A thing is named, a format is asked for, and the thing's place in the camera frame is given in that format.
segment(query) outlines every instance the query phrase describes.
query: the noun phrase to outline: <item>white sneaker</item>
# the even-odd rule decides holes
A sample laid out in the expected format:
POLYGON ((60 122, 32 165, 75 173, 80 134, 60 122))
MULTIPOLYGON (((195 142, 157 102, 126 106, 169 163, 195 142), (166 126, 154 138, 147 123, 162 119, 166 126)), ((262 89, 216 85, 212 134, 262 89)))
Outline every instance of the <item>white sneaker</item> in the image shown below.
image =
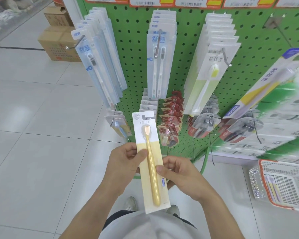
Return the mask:
POLYGON ((179 209, 176 205, 171 205, 171 207, 167 209, 166 213, 170 215, 176 214, 180 217, 179 209))
POLYGON ((124 204, 125 210, 137 211, 136 199, 134 197, 129 197, 124 204))

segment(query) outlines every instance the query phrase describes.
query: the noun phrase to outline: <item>person's right hand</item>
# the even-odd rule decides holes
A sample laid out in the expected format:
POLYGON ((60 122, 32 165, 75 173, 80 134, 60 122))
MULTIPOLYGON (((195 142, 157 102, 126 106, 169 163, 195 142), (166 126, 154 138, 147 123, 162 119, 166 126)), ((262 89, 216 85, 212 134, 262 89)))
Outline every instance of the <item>person's right hand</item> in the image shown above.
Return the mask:
POLYGON ((177 187, 193 200, 206 200, 217 192, 200 174, 196 167, 187 158, 167 156, 163 164, 156 166, 159 175, 173 181, 177 187))

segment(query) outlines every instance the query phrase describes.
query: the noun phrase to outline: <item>forearm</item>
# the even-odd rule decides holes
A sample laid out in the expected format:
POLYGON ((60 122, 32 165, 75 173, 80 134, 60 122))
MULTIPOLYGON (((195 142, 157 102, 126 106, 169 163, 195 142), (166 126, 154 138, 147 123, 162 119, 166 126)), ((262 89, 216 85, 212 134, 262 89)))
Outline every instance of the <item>forearm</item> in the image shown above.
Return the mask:
POLYGON ((211 239, 244 239, 237 222, 217 194, 199 201, 203 207, 211 239))
POLYGON ((96 239, 99 237, 118 194, 103 183, 76 214, 60 239, 96 239))

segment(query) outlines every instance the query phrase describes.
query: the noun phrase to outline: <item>black floor line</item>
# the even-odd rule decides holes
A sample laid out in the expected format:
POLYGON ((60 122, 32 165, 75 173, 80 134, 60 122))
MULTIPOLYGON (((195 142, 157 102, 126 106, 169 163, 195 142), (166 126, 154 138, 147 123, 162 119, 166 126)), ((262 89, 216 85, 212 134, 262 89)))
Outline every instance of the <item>black floor line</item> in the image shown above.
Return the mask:
POLYGON ((37 51, 44 51, 44 49, 36 49, 36 48, 3 47, 3 46, 0 46, 0 49, 22 49, 22 50, 37 50, 37 51))

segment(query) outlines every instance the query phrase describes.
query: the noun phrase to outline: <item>white plastic basket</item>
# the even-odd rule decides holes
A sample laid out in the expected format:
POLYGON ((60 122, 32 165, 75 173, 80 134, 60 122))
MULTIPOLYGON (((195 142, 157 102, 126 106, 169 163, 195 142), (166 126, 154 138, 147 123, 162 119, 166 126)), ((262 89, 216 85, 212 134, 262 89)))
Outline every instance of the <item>white plastic basket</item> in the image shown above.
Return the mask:
POLYGON ((299 211, 299 164, 260 159, 249 177, 256 199, 299 211))

